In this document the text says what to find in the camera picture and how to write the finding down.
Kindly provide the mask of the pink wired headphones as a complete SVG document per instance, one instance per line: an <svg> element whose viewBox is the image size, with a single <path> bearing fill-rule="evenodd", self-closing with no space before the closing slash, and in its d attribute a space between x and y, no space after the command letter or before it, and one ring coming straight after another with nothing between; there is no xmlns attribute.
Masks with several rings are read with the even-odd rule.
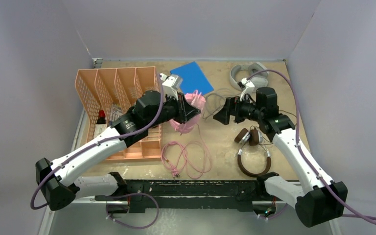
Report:
<svg viewBox="0 0 376 235"><path fill-rule="evenodd" d="M175 132L180 133L181 135L187 134L194 129L196 126L198 129L199 138L195 141L190 141L186 144L181 144L178 141L170 141L163 146L161 149L161 161L164 167L169 170L171 176L173 178L179 178L180 173L183 170L186 170L187 176L191 179L200 179L205 173L208 173L212 169L212 158L211 153L204 142L201 134L201 128L198 124L200 116L197 115L194 119L190 120L186 124L178 124L176 121L171 120L170 125L174 129ZM197 145L201 147L204 158L203 158L203 165L201 169L196 168L193 165L193 162L190 161L188 158L188 147L190 145ZM170 147L178 146L180 147L180 154L178 156L177 162L174 164L169 158L166 156L166 152Z"/></svg>

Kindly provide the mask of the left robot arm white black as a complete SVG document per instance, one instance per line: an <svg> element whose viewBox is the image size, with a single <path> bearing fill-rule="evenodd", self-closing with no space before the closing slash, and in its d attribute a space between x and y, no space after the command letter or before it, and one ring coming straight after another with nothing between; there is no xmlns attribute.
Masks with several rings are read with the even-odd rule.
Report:
<svg viewBox="0 0 376 235"><path fill-rule="evenodd" d="M82 174L114 153L127 149L148 135L150 127L156 127L171 119L187 123L200 114L183 93L175 97L163 96L158 91L146 91L127 113L121 115L100 135L75 151L53 161L42 158L36 162L37 189L30 207L38 210L34 201L39 192L46 200L44 207L60 210L78 198L111 196L121 200L126 195L126 183L119 173L99 177Z"/></svg>

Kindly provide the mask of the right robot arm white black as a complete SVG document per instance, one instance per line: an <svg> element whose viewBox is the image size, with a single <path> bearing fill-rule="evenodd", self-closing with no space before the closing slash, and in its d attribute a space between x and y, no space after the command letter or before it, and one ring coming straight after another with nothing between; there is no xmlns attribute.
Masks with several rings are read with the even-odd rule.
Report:
<svg viewBox="0 0 376 235"><path fill-rule="evenodd" d="M300 141L298 129L291 119L279 112L278 96L273 88L256 91L255 101L229 97L213 119L227 125L230 118L235 123L256 121L259 129L286 157L301 183L297 186L274 172L257 178L256 195L267 199L271 195L294 208L303 225L315 225L343 215L348 189L343 182L335 182L316 163L311 153Z"/></svg>

